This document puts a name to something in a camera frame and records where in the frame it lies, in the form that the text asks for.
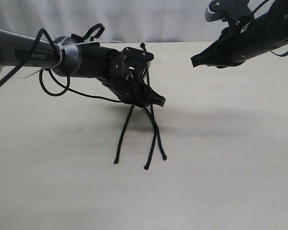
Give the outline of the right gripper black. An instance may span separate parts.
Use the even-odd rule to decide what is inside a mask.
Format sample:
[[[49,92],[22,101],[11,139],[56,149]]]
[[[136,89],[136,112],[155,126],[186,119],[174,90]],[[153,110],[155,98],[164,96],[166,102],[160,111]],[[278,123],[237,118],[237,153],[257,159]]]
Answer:
[[[236,67],[245,61],[273,50],[274,36],[264,21],[246,24],[237,35],[213,42],[199,54],[191,57],[192,66]]]

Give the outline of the left robot arm black grey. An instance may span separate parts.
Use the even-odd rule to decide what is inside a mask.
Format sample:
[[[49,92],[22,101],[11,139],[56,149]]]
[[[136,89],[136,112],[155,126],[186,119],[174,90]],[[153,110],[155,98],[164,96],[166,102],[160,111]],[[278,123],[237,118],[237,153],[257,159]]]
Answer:
[[[96,40],[104,32],[97,24],[84,36],[72,34],[46,40],[45,29],[36,37],[0,29],[0,87],[22,67],[38,67],[67,78],[95,78],[125,104],[163,106],[166,99],[144,81],[154,55],[126,47],[103,47]]]

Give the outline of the right robot arm black grey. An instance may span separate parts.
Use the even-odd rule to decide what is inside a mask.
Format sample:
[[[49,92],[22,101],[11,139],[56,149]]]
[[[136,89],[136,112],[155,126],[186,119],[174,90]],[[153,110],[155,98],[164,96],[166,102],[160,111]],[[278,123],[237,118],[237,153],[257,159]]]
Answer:
[[[191,57],[193,67],[223,69],[288,45],[288,0],[275,0],[268,12],[255,18],[247,0],[213,0],[205,11],[207,22],[221,20],[228,27],[201,53]]]

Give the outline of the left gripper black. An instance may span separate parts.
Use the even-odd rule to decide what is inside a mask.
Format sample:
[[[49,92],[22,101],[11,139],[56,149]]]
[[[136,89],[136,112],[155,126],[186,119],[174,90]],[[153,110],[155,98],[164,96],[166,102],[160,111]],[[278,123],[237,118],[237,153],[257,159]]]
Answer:
[[[98,80],[125,104],[141,107],[153,104],[163,107],[166,98],[145,83],[146,70],[147,68],[112,67],[105,70]]]

